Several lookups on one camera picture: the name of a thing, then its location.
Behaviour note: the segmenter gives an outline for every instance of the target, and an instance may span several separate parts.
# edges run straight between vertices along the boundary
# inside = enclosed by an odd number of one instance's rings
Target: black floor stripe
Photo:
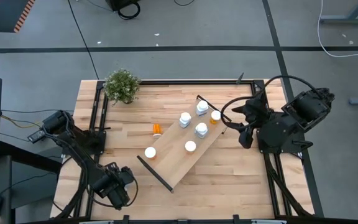
[[[269,2],[268,2],[268,0],[262,0],[262,2],[264,5],[270,33],[272,35],[273,45],[276,47],[275,53],[276,53],[277,60],[278,60],[278,66],[280,67],[281,74],[283,76],[288,76],[287,66],[285,65],[283,52],[282,52],[283,48],[281,48],[280,42],[278,41],[278,35],[277,35],[276,28],[274,26],[273,16],[272,16],[272,12],[270,10]],[[299,47],[292,48],[292,50],[299,51]],[[291,101],[294,97],[294,94],[292,91],[290,79],[283,78],[283,84],[284,84],[284,89],[285,89],[287,98],[289,101]],[[311,167],[311,162],[310,162],[310,157],[309,157],[308,151],[305,150],[303,154],[304,154],[305,175],[307,177],[307,182],[308,182],[308,187],[309,187],[309,191],[310,191],[310,196],[312,199],[314,213],[319,217],[324,217],[323,209],[321,207],[320,197],[319,197],[319,194],[317,191],[316,180],[314,179],[313,170]]]
[[[327,51],[358,51],[358,46],[326,47]],[[322,52],[321,47],[274,47],[274,46],[171,46],[171,47],[91,47],[90,52],[177,52],[177,51],[263,51],[263,52]],[[6,53],[78,53],[87,52],[84,47],[54,48],[0,48]]]

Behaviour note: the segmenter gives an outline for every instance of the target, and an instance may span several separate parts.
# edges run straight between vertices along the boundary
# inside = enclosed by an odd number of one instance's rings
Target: orange striped tape
[[[22,14],[20,15],[19,20],[16,22],[15,28],[13,29],[14,32],[18,33],[22,28],[25,19],[30,13],[32,6],[34,5],[35,0],[29,0],[25,5]]]

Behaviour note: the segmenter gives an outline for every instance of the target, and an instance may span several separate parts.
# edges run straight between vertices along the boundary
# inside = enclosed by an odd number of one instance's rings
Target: white cable
[[[320,10],[320,16],[318,17],[318,22],[317,22],[317,36],[318,36],[318,42],[320,43],[320,46],[323,48],[323,50],[331,57],[338,57],[338,58],[342,58],[342,57],[353,57],[353,56],[358,56],[358,54],[352,54],[352,55],[333,55],[330,54],[323,46],[323,44],[321,43],[321,39],[320,39],[320,20],[321,20],[321,15],[323,14],[323,0],[321,0],[321,10]]]

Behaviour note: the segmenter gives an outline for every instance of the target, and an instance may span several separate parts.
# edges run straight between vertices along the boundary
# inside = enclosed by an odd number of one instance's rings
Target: white bottle cap
[[[180,115],[180,119],[181,119],[182,121],[184,121],[184,122],[187,122],[187,121],[189,121],[189,120],[191,119],[191,116],[190,116],[189,113],[184,112],[184,113],[182,113],[182,114]]]
[[[201,109],[201,110],[206,110],[208,109],[208,103],[205,101],[205,100],[201,100],[199,103],[198,103],[198,108]]]
[[[212,111],[211,118],[215,121],[219,121],[221,119],[221,112],[219,111]]]
[[[185,149],[186,149],[188,152],[193,152],[194,150],[196,150],[196,143],[193,142],[193,141],[188,141],[188,142],[186,142],[186,144],[185,144]]]
[[[196,130],[201,133],[206,132],[207,131],[206,124],[205,123],[197,124]]]
[[[155,156],[157,152],[155,151],[155,149],[153,147],[148,147],[145,151],[144,151],[144,155],[151,159]]]

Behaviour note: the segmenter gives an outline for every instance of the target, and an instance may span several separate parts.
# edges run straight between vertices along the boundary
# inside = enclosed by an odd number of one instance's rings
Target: concrete floor
[[[93,2],[106,6],[104,0]],[[325,0],[324,14],[345,14],[357,2]],[[268,3],[281,46],[318,46],[320,1]],[[195,0],[187,7],[177,6],[173,0],[143,0],[140,16],[132,21],[123,21],[85,0],[72,1],[72,5],[89,47],[273,46],[259,0]],[[323,25],[321,38],[325,45],[358,46],[358,26]],[[0,33],[0,48],[54,47],[83,47],[64,0],[37,0],[19,34]],[[118,68],[128,68],[141,78],[237,78],[242,72],[244,78],[280,75],[275,52],[93,52],[92,56],[101,78]],[[358,106],[347,102],[358,96],[358,57],[332,58],[324,52],[302,51],[284,52],[283,56],[289,75],[336,94],[331,114],[306,138],[314,142],[309,152],[324,215],[358,219]],[[95,79],[88,54],[69,52],[0,54],[0,77],[2,108],[7,110],[72,110],[80,80]],[[300,83],[291,85],[295,94],[304,90]],[[48,113],[10,115],[39,121]],[[1,132],[21,138],[33,131],[17,130],[4,121],[1,124]],[[31,145],[1,138],[32,152],[53,146],[50,142]],[[51,202],[23,207],[17,211],[17,222],[45,220]]]

